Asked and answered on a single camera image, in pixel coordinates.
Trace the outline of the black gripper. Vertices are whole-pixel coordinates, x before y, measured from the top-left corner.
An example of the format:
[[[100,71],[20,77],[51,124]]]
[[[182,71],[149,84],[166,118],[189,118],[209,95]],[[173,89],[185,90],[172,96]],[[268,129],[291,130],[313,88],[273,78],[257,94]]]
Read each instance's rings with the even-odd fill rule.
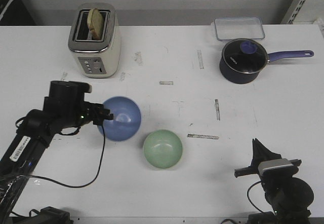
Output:
[[[257,138],[252,140],[253,158],[251,165],[234,170],[236,178],[247,175],[258,175],[261,181],[276,181],[291,178],[299,171],[300,159],[288,160],[271,152]]]
[[[102,126],[105,120],[113,120],[114,115],[106,109],[103,104],[85,102],[83,124],[92,122],[94,125]]]

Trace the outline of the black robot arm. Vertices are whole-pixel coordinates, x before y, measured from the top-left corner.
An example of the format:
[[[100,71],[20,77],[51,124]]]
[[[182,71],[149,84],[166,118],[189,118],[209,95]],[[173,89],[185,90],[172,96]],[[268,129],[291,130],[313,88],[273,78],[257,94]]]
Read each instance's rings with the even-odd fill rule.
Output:
[[[102,126],[113,114],[104,105],[84,100],[91,85],[51,81],[43,109],[33,109],[18,120],[16,136],[1,159],[1,223],[5,223],[32,172],[56,134],[92,122]]]
[[[273,211],[250,214],[247,223],[310,223],[308,207],[314,200],[313,190],[305,181],[294,177],[302,161],[283,158],[256,138],[252,140],[252,149],[250,166],[235,169],[234,176],[258,175],[265,200]]]

